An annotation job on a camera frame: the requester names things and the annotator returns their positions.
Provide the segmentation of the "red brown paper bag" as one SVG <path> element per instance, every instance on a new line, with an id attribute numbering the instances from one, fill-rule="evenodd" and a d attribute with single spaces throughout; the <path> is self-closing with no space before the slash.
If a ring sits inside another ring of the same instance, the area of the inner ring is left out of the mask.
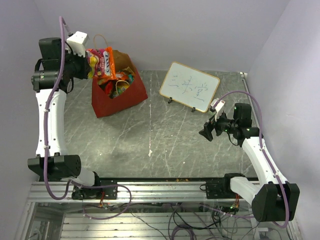
<path id="1" fill-rule="evenodd" d="M 98 48 L 97 44 L 94 44 L 94 49 L 105 49 Z M 92 92 L 91 92 L 91 105 L 97 118 L 107 117 L 113 115 L 122 110 L 133 107 L 148 98 L 145 85 L 132 63 L 128 54 L 113 50 L 113 57 L 115 63 L 115 74 L 119 72 L 131 73 L 134 75 L 134 81 L 130 84 L 130 87 L 120 95 L 115 95 L 114 98 L 109 98 L 104 93 L 105 84 L 108 81 L 117 82 L 115 79 L 108 80 L 105 83 L 92 81 Z"/>

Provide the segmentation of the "yellow M&M's packet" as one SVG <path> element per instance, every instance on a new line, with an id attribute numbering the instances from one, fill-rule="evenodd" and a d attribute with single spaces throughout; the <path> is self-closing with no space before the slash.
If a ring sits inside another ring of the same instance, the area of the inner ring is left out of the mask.
<path id="1" fill-rule="evenodd" d="M 130 87 L 130 83 L 126 80 L 118 80 L 115 84 L 115 92 L 117 95 L 121 95 Z"/>

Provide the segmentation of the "red snack packet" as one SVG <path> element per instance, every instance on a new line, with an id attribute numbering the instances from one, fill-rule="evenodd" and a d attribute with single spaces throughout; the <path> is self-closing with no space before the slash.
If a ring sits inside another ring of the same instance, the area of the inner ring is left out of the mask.
<path id="1" fill-rule="evenodd" d="M 103 89 L 104 93 L 111 99 L 117 94 L 116 82 L 113 80 L 108 81 Z"/>

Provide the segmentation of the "orange Fox's fruits bag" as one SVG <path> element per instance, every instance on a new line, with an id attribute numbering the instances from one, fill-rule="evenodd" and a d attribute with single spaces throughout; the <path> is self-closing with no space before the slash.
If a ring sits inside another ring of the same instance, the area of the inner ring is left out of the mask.
<path id="1" fill-rule="evenodd" d="M 117 80 L 126 81 L 129 84 L 131 84 L 134 81 L 134 75 L 132 73 L 126 73 L 126 72 L 118 72 L 115 74 Z"/>

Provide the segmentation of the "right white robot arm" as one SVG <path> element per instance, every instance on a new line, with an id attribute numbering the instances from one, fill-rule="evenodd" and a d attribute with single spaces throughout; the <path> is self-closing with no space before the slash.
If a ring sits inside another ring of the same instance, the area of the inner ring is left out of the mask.
<path id="1" fill-rule="evenodd" d="M 252 126 L 252 107 L 247 103 L 234 105 L 233 118 L 224 112 L 225 102 L 214 100 L 212 117 L 205 122 L 199 134 L 208 141 L 226 133 L 237 141 L 235 146 L 244 150 L 256 172 L 259 183 L 253 184 L 242 173 L 226 173 L 221 180 L 205 184 L 207 198 L 239 196 L 250 204 L 258 222 L 292 221 L 300 195 L 297 184 L 288 182 L 273 161 L 258 127 Z"/>

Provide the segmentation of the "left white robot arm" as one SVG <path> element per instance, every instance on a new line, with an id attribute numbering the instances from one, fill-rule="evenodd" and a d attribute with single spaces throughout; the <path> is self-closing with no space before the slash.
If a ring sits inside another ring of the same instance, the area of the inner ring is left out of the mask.
<path id="1" fill-rule="evenodd" d="M 69 181 L 85 186 L 85 194 L 96 199 L 102 193 L 96 172 L 82 167 L 80 157 L 68 154 L 64 134 L 64 110 L 67 94 L 74 79 L 87 79 L 86 36 L 40 39 L 41 58 L 34 67 L 31 83 L 39 112 L 39 137 L 35 157 L 28 168 L 41 180 Z"/>

